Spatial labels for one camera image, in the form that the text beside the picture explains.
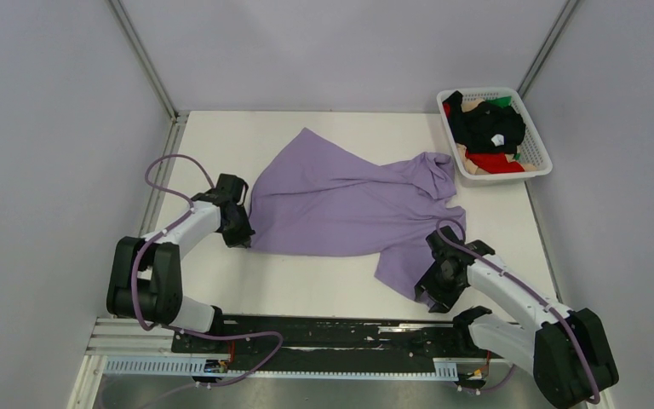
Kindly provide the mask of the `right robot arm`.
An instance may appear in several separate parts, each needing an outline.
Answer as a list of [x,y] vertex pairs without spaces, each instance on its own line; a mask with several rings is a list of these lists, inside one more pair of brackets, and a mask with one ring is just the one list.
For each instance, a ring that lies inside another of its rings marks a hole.
[[472,288],[508,313],[512,322],[477,306],[456,315],[452,343],[457,352],[495,353],[532,375],[555,408],[596,404],[619,381],[619,372],[600,317],[576,310],[521,279],[481,240],[467,243],[450,227],[426,237],[433,263],[414,286],[437,313],[449,312]]

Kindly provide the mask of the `purple t shirt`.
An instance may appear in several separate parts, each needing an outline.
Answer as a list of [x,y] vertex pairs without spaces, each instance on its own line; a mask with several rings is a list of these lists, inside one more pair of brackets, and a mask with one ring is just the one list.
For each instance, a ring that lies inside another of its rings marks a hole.
[[414,299],[433,264],[438,226],[464,239],[451,156],[424,152],[373,164],[303,129],[261,172],[251,193],[251,250],[287,256],[377,254],[374,276]]

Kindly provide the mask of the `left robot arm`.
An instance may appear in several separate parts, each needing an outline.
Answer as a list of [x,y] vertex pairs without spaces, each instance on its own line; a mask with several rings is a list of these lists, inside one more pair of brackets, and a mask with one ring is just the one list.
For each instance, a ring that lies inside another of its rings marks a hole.
[[228,248],[248,248],[255,234],[244,198],[243,179],[221,174],[216,186],[189,201],[185,215],[160,231],[121,238],[115,250],[106,297],[110,314],[194,331],[194,341],[207,352],[220,350],[227,340],[221,310],[184,295],[181,260],[212,233]]

